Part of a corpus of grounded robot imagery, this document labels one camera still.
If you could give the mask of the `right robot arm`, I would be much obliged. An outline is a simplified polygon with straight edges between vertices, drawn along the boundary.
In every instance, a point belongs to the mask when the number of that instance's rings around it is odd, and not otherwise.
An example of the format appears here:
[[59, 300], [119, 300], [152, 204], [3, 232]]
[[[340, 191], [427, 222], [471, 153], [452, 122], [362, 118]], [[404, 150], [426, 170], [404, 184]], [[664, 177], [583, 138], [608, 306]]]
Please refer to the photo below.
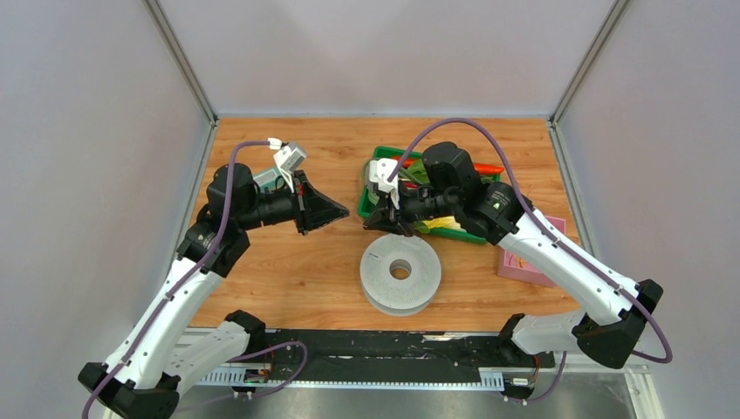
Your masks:
[[603, 367], [619, 369], [631, 356], [663, 289], [608, 268], [554, 227], [510, 184], [484, 180], [469, 153], [450, 141], [427, 148], [421, 163], [428, 183], [403, 182], [395, 158], [371, 160], [367, 184], [378, 196], [363, 226], [410, 237], [415, 224], [453, 216], [469, 234], [523, 258], [579, 303], [568, 313], [512, 315], [497, 351], [517, 366], [549, 351], [580, 352]]

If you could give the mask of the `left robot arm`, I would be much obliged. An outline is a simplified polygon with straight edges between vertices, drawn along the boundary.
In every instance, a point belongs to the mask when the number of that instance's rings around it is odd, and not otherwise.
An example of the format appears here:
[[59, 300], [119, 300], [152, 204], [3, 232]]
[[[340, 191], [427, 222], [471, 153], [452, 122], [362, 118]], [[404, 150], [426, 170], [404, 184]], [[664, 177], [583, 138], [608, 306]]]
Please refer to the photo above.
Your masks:
[[176, 344], [207, 297], [247, 251], [248, 230], [293, 222], [305, 235], [349, 215], [296, 170], [263, 189], [242, 163], [219, 168], [207, 202], [175, 252], [164, 284], [132, 332], [102, 362], [78, 375], [92, 402], [122, 418], [169, 418], [193, 385], [225, 361], [253, 362], [267, 348], [265, 324], [242, 310], [187, 349]]

